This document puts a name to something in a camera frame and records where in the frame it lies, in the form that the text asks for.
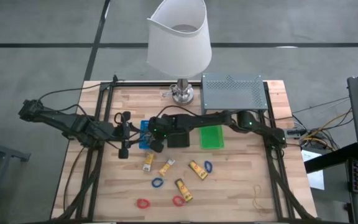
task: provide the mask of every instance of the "lamp base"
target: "lamp base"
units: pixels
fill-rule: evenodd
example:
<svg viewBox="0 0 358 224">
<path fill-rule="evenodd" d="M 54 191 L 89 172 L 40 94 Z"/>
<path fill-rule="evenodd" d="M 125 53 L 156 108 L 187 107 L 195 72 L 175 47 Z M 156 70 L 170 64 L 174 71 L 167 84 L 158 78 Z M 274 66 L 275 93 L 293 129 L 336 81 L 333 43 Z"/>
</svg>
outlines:
<svg viewBox="0 0 358 224">
<path fill-rule="evenodd" d="M 194 98 L 194 89 L 186 78 L 178 79 L 177 84 L 172 88 L 172 99 L 179 106 L 189 105 Z"/>
</svg>

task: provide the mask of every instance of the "red rubber band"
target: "red rubber band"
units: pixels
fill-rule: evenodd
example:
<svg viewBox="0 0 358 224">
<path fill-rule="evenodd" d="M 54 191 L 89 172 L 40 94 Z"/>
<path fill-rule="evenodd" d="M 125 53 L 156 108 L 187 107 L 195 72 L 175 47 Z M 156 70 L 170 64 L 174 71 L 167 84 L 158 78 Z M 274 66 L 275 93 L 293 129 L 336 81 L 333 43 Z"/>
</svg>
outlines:
<svg viewBox="0 0 358 224">
<path fill-rule="evenodd" d="M 148 200 L 142 199 L 142 198 L 137 199 L 136 204 L 137 204 L 137 207 L 141 208 L 141 209 L 150 207 L 150 202 Z"/>
<path fill-rule="evenodd" d="M 182 207 L 186 204 L 186 200 L 181 196 L 174 196 L 174 198 L 172 199 L 172 202 L 174 205 L 176 205 L 178 207 Z"/>
</svg>

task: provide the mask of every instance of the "rubber band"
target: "rubber band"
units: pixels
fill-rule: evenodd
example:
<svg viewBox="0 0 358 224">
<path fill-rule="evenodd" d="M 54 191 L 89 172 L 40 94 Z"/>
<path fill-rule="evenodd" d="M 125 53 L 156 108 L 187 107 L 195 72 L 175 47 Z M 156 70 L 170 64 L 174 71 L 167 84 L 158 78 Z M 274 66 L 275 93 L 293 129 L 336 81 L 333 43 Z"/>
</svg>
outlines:
<svg viewBox="0 0 358 224">
<path fill-rule="evenodd" d="M 141 209 L 150 207 L 150 202 L 143 198 L 137 199 L 136 204 L 137 204 L 137 207 L 141 208 Z"/>
<path fill-rule="evenodd" d="M 256 201 L 256 198 L 260 195 L 260 193 L 262 193 L 262 188 L 260 187 L 260 185 L 254 185 L 254 199 L 252 200 L 252 205 L 258 211 L 259 216 L 264 217 L 266 213 L 265 208 L 259 205 Z"/>
<path fill-rule="evenodd" d="M 157 188 L 157 187 L 161 187 L 162 184 L 164 183 L 164 180 L 160 177 L 156 177 L 154 178 L 154 180 L 152 181 L 152 185 L 153 187 Z"/>
<path fill-rule="evenodd" d="M 172 199 L 172 202 L 177 207 L 182 207 L 182 206 L 184 206 L 186 204 L 186 200 L 183 197 L 179 196 L 179 195 L 174 196 L 174 198 Z"/>
<path fill-rule="evenodd" d="M 204 162 L 204 167 L 205 167 L 205 171 L 207 173 L 212 173 L 212 163 L 210 161 L 205 161 Z"/>
</svg>

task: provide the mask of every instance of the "blue rubber band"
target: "blue rubber band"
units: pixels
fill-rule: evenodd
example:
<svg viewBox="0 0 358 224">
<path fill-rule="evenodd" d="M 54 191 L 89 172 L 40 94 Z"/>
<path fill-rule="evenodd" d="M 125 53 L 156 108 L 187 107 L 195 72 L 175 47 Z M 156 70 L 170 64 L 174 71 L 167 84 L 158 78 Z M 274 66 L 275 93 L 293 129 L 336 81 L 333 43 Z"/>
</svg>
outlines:
<svg viewBox="0 0 358 224">
<path fill-rule="evenodd" d="M 212 173 L 212 163 L 210 161 L 205 161 L 204 167 L 207 173 Z"/>
<path fill-rule="evenodd" d="M 153 187 L 155 187 L 155 188 L 161 187 L 163 183 L 164 183 L 164 180 L 163 180 L 162 178 L 160 178 L 160 177 L 156 177 L 156 178 L 154 178 L 154 180 L 152 181 L 152 185 L 153 185 Z"/>
</svg>

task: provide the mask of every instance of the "white paper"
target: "white paper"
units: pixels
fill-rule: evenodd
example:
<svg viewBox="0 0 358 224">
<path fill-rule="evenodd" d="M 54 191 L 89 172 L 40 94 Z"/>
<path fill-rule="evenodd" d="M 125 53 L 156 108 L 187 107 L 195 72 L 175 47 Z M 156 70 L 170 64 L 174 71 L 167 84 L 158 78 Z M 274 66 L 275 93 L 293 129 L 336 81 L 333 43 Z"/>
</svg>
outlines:
<svg viewBox="0 0 358 224">
<path fill-rule="evenodd" d="M 303 162 L 306 162 L 310 159 L 314 159 L 319 156 L 321 156 L 321 154 L 302 150 Z M 308 179 L 309 179 L 310 187 L 315 188 L 315 189 L 324 190 L 324 174 L 323 174 L 322 170 L 308 174 Z"/>
</svg>

